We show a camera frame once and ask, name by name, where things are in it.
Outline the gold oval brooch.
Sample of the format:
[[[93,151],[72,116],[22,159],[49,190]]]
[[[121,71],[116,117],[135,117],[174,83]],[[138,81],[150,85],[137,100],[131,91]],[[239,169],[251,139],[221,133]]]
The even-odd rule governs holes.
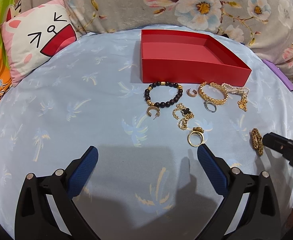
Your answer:
[[[263,151],[264,151],[264,146],[263,146],[263,142],[262,142],[262,136],[259,133],[257,128],[253,128],[251,130],[251,142],[252,142],[252,147],[255,150],[255,152],[259,155],[262,156],[263,155]]]

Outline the gold chain bangle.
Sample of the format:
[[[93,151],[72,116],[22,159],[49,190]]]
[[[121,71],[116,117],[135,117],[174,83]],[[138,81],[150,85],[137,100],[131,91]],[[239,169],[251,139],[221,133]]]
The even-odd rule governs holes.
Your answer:
[[[199,96],[205,101],[214,105],[223,105],[227,102],[229,95],[226,89],[217,83],[203,82],[198,87]]]

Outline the purple object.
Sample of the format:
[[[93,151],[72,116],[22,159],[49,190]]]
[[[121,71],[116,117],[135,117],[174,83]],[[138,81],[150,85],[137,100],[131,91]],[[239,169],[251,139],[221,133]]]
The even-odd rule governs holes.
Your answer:
[[[293,83],[285,76],[285,74],[272,62],[262,60],[274,74],[284,83],[289,91],[293,91]]]

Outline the light blue palm cloth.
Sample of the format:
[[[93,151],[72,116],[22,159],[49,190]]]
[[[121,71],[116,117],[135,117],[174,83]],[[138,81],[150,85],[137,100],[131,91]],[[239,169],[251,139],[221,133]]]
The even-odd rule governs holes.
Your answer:
[[[293,168],[277,152],[258,156],[250,132],[293,139],[293,92],[246,46],[224,46],[252,70],[247,111],[232,95],[215,113],[202,98],[184,95],[194,113],[188,128],[247,174],[268,171],[286,221],[293,207]],[[0,101],[0,224],[11,235],[25,176],[47,176],[95,146],[99,159],[74,199],[102,239],[194,239],[222,198],[197,159],[188,131],[172,108],[146,114],[139,78],[140,30],[88,34],[38,67]]]

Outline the rose gold hoop earring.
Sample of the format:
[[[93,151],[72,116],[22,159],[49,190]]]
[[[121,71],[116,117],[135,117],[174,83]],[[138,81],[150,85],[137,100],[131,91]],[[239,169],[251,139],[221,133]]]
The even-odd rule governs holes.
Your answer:
[[[197,96],[197,94],[198,94],[195,89],[191,90],[190,88],[187,89],[186,93],[187,93],[188,96],[190,96],[192,98],[195,98]]]

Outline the grey floral blanket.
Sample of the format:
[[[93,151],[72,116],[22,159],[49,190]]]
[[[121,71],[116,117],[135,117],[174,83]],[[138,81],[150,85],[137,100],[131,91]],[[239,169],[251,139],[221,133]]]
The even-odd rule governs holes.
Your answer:
[[[51,0],[21,0],[27,11]],[[293,0],[63,0],[78,33],[172,24],[227,35],[293,83]]]

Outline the gold crescent hoop earring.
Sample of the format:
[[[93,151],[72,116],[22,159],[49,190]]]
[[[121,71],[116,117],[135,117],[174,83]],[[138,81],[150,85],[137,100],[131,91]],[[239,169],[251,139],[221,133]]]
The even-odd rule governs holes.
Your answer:
[[[154,115],[154,119],[160,116],[160,109],[156,106],[149,106],[146,110],[146,114],[149,117]]]

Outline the red cardboard box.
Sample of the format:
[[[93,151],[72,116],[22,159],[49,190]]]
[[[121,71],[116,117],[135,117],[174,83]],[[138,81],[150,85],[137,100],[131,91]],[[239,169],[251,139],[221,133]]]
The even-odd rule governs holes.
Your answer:
[[[143,29],[140,39],[144,83],[215,82],[242,87],[251,68],[234,52],[208,34]]]

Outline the white cat face pillow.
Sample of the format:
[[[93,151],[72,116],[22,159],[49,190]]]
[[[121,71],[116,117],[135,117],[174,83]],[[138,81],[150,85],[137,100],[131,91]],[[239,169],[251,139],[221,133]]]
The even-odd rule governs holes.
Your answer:
[[[77,40],[63,0],[52,0],[4,22],[1,35],[15,87]]]

